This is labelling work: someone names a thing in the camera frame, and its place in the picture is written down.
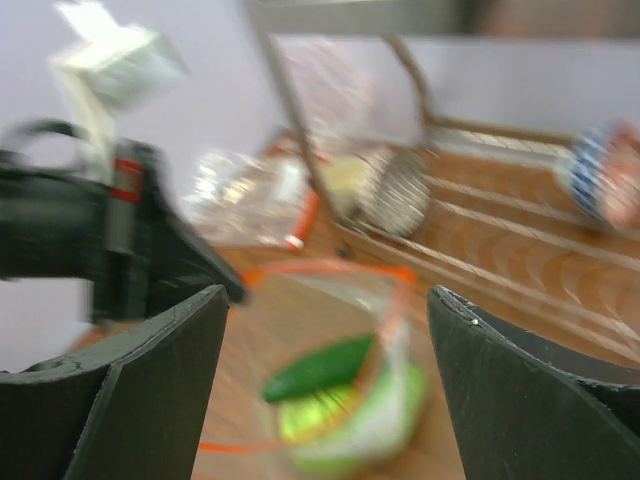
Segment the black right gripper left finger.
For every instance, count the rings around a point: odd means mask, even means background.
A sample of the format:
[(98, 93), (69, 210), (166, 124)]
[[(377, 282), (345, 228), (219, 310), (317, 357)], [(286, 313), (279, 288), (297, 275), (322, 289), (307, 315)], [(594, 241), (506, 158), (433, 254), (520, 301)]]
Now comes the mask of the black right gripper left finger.
[(188, 479), (228, 315), (221, 286), (1, 375), (4, 479)]

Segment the green cabbage toy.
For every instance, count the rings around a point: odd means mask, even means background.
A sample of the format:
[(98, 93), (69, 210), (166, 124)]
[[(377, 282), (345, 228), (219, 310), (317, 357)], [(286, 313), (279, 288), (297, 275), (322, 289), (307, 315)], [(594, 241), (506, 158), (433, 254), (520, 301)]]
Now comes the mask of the green cabbage toy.
[(406, 447), (428, 396), (429, 379), (416, 365), (405, 365), (404, 378), (380, 374), (368, 398), (346, 422), (304, 442), (303, 433), (323, 425), (350, 396), (350, 385), (280, 404), (282, 439), (294, 442), (293, 463), (311, 475), (346, 476), (387, 459)]

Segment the dark green cucumber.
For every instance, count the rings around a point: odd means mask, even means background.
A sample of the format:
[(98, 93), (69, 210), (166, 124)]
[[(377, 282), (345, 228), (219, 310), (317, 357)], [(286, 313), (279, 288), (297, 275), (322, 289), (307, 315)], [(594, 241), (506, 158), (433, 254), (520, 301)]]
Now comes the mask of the dark green cucumber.
[(374, 339), (374, 334), (361, 334), (294, 360), (265, 381), (262, 398), (267, 403), (279, 403), (350, 383), (357, 377)]

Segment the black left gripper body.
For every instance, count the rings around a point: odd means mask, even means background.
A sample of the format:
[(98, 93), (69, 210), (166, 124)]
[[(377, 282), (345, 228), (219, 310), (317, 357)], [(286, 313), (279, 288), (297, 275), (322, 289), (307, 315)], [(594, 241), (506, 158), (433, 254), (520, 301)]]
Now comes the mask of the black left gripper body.
[(211, 285), (232, 303), (246, 298), (238, 273), (172, 208), (157, 148), (120, 142), (106, 186), (79, 165), (24, 162), (22, 148), (44, 134), (81, 138), (68, 122), (38, 119), (1, 141), (2, 279), (86, 280), (94, 323), (151, 318)]

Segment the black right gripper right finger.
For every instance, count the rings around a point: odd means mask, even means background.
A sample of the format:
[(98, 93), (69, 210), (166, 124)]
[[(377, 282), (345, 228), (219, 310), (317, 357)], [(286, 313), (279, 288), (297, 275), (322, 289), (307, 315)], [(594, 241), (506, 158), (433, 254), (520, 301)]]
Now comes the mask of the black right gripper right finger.
[(431, 340), (469, 479), (636, 480), (639, 371), (579, 353), (438, 285)]

